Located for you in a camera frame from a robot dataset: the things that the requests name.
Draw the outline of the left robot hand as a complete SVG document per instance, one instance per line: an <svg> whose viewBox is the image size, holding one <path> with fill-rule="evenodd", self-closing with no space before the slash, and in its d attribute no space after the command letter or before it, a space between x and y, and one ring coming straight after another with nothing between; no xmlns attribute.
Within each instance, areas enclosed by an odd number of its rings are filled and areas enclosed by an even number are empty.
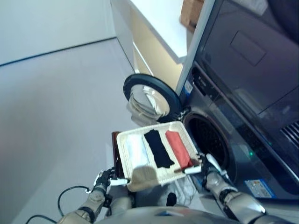
<svg viewBox="0 0 299 224"><path fill-rule="evenodd" d="M119 178L116 176L115 168L109 168L99 172L94 180L93 186L125 186L129 183L129 179Z"/></svg>

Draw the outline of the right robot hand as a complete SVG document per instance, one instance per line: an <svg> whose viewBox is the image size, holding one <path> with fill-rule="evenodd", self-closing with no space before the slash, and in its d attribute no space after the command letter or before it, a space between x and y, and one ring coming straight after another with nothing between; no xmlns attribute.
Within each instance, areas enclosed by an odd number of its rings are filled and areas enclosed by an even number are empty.
<svg viewBox="0 0 299 224"><path fill-rule="evenodd" d="M190 165L175 169L174 173L182 173L199 178L201 181L207 178L209 173L216 172L222 174L223 170L217 160L211 154L196 154L195 158L190 159Z"/></svg>

